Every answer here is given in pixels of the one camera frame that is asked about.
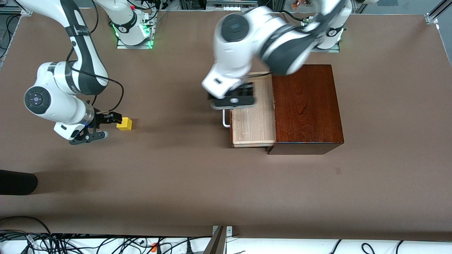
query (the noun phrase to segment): yellow cube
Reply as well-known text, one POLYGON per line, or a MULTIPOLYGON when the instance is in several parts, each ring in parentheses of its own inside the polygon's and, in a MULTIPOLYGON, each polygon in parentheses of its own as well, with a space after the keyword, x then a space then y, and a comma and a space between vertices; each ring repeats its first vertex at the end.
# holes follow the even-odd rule
POLYGON ((117 123, 116 128, 120 129, 121 131, 131 131, 132 120, 130 118, 122 118, 122 122, 117 123))

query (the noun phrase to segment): table surface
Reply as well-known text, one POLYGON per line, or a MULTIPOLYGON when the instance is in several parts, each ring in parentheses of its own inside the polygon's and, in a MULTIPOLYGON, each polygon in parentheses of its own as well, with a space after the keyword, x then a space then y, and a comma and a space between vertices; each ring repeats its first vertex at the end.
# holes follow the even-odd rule
MULTIPOLYGON (((419 15, 352 15, 331 64, 345 143, 326 155, 230 148, 201 81, 226 12, 170 12, 152 50, 117 50, 100 11, 93 34, 109 76, 126 88, 107 140, 70 146, 26 110, 36 70, 71 47, 57 22, 21 21, 0 72, 2 169, 33 172, 37 193, 2 196, 1 216, 41 218, 54 232, 247 237, 450 239, 452 69, 438 30, 419 15)), ((84 10, 94 24, 94 11, 84 10)), ((252 71, 265 71, 255 61, 252 71)), ((119 97, 110 84, 96 106, 119 97)), ((5 228, 40 231, 33 222, 5 228)))

